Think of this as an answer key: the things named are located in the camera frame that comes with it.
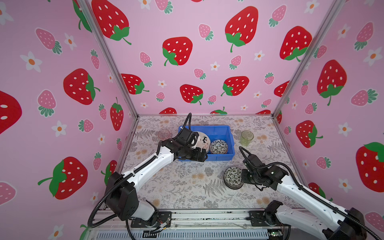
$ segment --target glass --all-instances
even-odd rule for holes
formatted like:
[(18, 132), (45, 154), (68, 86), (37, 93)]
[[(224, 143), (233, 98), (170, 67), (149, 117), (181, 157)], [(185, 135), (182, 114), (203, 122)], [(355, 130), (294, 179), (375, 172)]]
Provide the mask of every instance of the glass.
[(248, 146), (252, 142), (252, 139), (253, 139), (253, 133), (251, 131), (248, 131), (248, 130), (242, 131), (240, 144), (243, 146)]
[(164, 141), (170, 138), (170, 132), (167, 129), (162, 129), (158, 132), (157, 136), (161, 141)]

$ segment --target blue plastic bin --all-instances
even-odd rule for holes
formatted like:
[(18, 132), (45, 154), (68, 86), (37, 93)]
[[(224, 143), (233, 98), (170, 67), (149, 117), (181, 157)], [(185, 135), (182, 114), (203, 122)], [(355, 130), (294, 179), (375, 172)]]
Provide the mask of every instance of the blue plastic bin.
[(228, 144), (227, 154), (211, 154), (208, 152), (208, 159), (206, 161), (231, 161), (235, 155), (235, 142), (233, 141), (233, 135), (229, 126), (191, 126), (191, 130), (194, 132), (203, 132), (208, 135), (211, 142), (221, 139)]

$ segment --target pink wall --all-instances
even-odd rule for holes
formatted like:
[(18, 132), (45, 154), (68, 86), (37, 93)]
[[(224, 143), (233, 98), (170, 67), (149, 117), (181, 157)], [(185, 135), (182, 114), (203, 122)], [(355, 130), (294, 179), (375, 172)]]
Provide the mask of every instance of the pink wall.
[[(227, 113), (273, 111), (280, 100), (275, 93), (285, 89), (284, 83), (298, 65), (296, 58), (284, 58), (292, 52), (291, 48), (301, 50), (309, 45), (310, 35), (315, 35), (332, 2), (89, 1), (117, 67), (125, 74), (139, 114), (158, 114), (166, 108), (174, 108), (177, 113), (211, 113), (223, 107)], [(231, 36), (237, 32), (242, 35), (240, 41)], [(273, 76), (265, 80), (268, 73)], [(241, 84), (234, 84), (236, 79)], [(235, 89), (227, 89), (233, 96), (225, 93), (224, 83), (230, 87), (234, 84)], [(182, 87), (182, 95), (180, 87), (185, 84), (192, 86)]]
[[(132, 125), (129, 109), (116, 82), (109, 81), (110, 70), (93, 34), (83, 24), (79, 30), (72, 1), (6, 1), (0, 2), (0, 10), (0, 238), (79, 239), (85, 230), (80, 226), (87, 224), (97, 203), (93, 197), (105, 191), (101, 171), (118, 161), (117, 139), (125, 144)], [(60, 55), (52, 49), (60, 49)], [(69, 76), (77, 69), (84, 70)], [(88, 74), (101, 90), (94, 101), (84, 78)], [(124, 113), (118, 131), (110, 118), (116, 97)], [(99, 104), (105, 107), (105, 120)], [(93, 128), (86, 121), (82, 132), (78, 125), (86, 119)], [(97, 152), (101, 162), (94, 162)], [(49, 177), (54, 179), (38, 185)]]
[[(286, 139), (305, 180), (312, 183), (310, 186), (316, 183), (327, 199), (332, 197), (336, 204), (360, 210), (367, 226), (381, 237), (384, 237), (383, 11), (380, 1), (345, 3), (321, 43), (326, 46), (326, 52), (320, 47), (320, 54), (311, 60), (283, 108), (280, 124), (288, 134)], [(357, 51), (355, 43), (365, 46)], [(306, 80), (308, 90), (303, 94), (306, 87), (302, 84)], [(326, 91), (332, 80), (336, 87)], [(329, 93), (332, 96), (328, 106)], [(303, 126), (301, 123), (307, 120), (311, 122)], [(311, 145), (308, 137), (314, 139), (313, 134), (304, 133), (309, 125), (316, 126), (317, 136), (323, 138), (307, 148)]]

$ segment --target blue crate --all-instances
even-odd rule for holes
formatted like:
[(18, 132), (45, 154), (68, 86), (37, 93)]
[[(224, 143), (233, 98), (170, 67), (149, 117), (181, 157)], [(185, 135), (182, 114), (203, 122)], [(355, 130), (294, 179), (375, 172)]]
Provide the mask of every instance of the blue crate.
[(231, 161), (235, 155), (235, 142), (233, 141), (233, 135), (229, 126), (191, 126), (191, 130), (194, 132), (203, 132), (208, 135), (211, 142), (221, 139), (228, 144), (227, 154), (210, 154), (208, 152), (208, 159), (206, 161)]

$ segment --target strawberry wallpaper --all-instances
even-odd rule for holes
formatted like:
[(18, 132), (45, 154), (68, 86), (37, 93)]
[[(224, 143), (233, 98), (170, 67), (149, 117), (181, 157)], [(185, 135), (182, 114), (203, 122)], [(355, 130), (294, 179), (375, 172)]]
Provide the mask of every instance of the strawberry wallpaper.
[(139, 114), (273, 112), (332, 2), (88, 1)]
[(76, 1), (0, 2), (0, 31), (0, 238), (82, 240), (133, 118)]
[(280, 124), (309, 187), (361, 211), (382, 238), (383, 11), (380, 1), (345, 3), (284, 105)]

